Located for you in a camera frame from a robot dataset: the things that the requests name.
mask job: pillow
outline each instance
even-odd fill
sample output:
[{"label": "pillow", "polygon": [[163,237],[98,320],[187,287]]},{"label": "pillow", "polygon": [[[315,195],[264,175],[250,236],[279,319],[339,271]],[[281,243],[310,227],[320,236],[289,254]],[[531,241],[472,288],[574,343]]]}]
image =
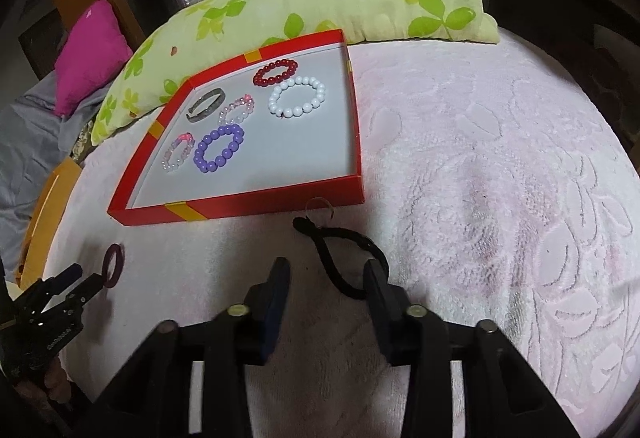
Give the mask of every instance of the pillow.
[{"label": "pillow", "polygon": [[261,46],[334,28],[349,44],[499,40],[482,0],[204,0],[175,14],[140,46],[102,103],[92,143],[168,102],[193,74]]},{"label": "pillow", "polygon": [[109,82],[131,58],[111,5],[97,0],[71,29],[56,60],[58,116],[70,116],[78,104]]}]

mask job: box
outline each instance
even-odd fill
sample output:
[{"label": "box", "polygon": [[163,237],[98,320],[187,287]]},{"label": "box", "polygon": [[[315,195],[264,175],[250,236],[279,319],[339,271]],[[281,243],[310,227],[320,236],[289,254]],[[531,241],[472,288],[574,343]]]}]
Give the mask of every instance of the box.
[{"label": "box", "polygon": [[16,284],[23,290],[42,277],[49,248],[80,172],[80,166],[67,157],[53,169],[42,188],[22,241],[20,264],[15,275]]},{"label": "box", "polygon": [[[268,109],[273,86],[253,84],[258,69],[279,58],[298,63],[295,76],[316,76],[326,86],[326,100],[299,118],[278,118]],[[277,68],[272,76],[282,71]],[[255,110],[241,124],[239,150],[225,167],[202,174],[193,151],[178,169],[161,161],[179,134],[190,132],[196,144],[218,127],[219,109],[190,123],[186,111],[200,96],[222,88],[225,104],[249,93]],[[302,105],[315,90],[296,86],[280,98],[283,107]],[[197,110],[210,103],[208,100]],[[226,143],[207,148],[213,160]],[[182,151],[182,143],[173,159]],[[333,206],[364,202],[360,135],[351,63],[341,30],[310,34],[236,56],[188,78],[151,125],[114,192],[108,214],[123,225],[196,221],[236,215],[304,210],[313,198]]]}]

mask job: green leaf patterned pillow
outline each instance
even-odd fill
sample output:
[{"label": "green leaf patterned pillow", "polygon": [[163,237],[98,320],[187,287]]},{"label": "green leaf patterned pillow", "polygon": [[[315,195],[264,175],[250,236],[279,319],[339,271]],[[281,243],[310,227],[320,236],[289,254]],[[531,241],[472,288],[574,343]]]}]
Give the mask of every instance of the green leaf patterned pillow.
[{"label": "green leaf patterned pillow", "polygon": [[92,143],[167,103],[193,74],[335,28],[350,44],[411,37],[499,41],[482,0],[204,0],[175,14],[134,53],[100,108]]}]

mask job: clear pink crystal bracelet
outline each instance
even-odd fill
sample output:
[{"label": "clear pink crystal bracelet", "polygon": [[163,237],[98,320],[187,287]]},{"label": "clear pink crystal bracelet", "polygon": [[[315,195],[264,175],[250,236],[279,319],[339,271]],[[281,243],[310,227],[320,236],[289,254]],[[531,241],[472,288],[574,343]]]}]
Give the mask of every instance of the clear pink crystal bracelet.
[{"label": "clear pink crystal bracelet", "polygon": [[[226,119],[226,116],[229,113],[231,113],[231,111],[233,111],[236,107],[240,107],[242,105],[246,106],[245,111],[242,111],[242,113],[237,114],[231,120]],[[234,100],[229,105],[225,106],[225,108],[222,111],[220,111],[220,121],[218,122],[218,124],[233,125],[233,124],[242,123],[247,116],[249,116],[251,113],[254,112],[254,106],[255,106],[254,99],[250,94],[241,96],[237,100]]]},{"label": "clear pink crystal bracelet", "polygon": [[[182,154],[174,163],[169,163],[171,155],[178,148],[178,145],[180,145],[183,141],[187,142],[187,145],[184,149],[182,149]],[[170,147],[164,152],[164,158],[162,158],[162,168],[167,172],[171,172],[180,167],[180,165],[182,165],[189,156],[189,153],[191,152],[191,149],[193,149],[194,145],[196,145],[196,140],[193,138],[193,135],[191,133],[183,133],[178,136],[174,141],[171,142]]]}]

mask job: red beaded bracelet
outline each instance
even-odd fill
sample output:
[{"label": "red beaded bracelet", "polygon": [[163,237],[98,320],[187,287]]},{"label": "red beaded bracelet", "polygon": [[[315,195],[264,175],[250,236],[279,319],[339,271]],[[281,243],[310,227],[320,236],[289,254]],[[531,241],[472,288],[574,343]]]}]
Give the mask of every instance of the red beaded bracelet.
[{"label": "red beaded bracelet", "polygon": [[[276,76],[270,76],[269,78],[265,78],[265,74],[269,71],[272,71],[275,68],[287,68],[283,73],[277,74]],[[260,87],[267,87],[268,85],[276,85],[282,82],[283,80],[287,80],[291,78],[298,69],[298,63],[295,60],[291,60],[290,58],[283,58],[282,60],[276,60],[275,62],[271,62],[267,64],[258,71],[254,75],[254,85],[259,85]]]}]

